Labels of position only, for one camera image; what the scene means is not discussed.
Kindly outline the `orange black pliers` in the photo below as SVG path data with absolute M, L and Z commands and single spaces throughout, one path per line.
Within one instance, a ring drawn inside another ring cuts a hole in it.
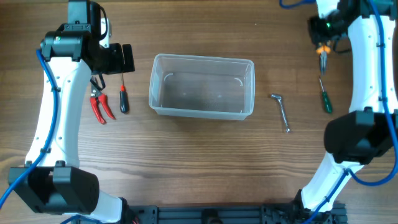
M 316 49 L 316 53 L 319 55 L 319 67 L 320 75 L 323 76 L 326 72 L 328 64 L 328 54 L 331 52 L 331 48 L 328 44 L 319 43 Z

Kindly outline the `silver socket wrench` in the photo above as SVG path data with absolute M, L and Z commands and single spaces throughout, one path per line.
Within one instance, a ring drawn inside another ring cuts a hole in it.
M 289 122 L 287 121 L 287 117 L 286 117 L 286 113 L 285 113 L 285 109 L 284 109 L 284 105 L 283 105 L 283 98 L 282 96 L 278 95 L 278 94 L 271 94 L 271 98 L 275 99 L 280 107 L 280 112 L 282 115 L 282 119 L 283 122 L 285 124 L 285 132 L 289 133 L 290 132 L 290 127 L 289 127 Z

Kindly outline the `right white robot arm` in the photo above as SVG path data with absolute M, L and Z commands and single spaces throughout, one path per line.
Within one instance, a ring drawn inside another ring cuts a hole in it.
M 397 95 L 393 44 L 396 1 L 318 1 L 308 28 L 320 61 L 330 42 L 348 38 L 353 57 L 353 92 L 348 114 L 330 121 L 325 156 L 300 191 L 300 206 L 329 212 L 357 172 L 390 149 L 397 149 Z

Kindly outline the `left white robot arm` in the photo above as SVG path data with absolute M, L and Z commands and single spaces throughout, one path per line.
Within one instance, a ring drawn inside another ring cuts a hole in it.
M 45 75 L 39 120 L 24 165 L 11 168 L 8 177 L 8 192 L 35 213 L 94 223 L 139 221 L 124 198 L 100 190 L 78 157 L 83 100 L 93 76 L 135 69 L 131 46 L 110 44 L 109 35 L 98 3 L 70 1 L 67 22 L 48 32 L 36 51 Z

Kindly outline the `green screwdriver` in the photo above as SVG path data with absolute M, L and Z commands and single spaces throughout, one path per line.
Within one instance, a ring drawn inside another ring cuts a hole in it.
M 324 89 L 323 83 L 322 83 L 322 78 L 319 77 L 319 82 L 320 82 L 320 88 L 321 88 L 321 95 L 322 95 L 322 100 L 323 100 L 323 105 L 324 105 L 324 110 L 328 114 L 332 114 L 333 112 L 333 107 L 330 101 L 330 98 L 328 96 L 328 93 Z

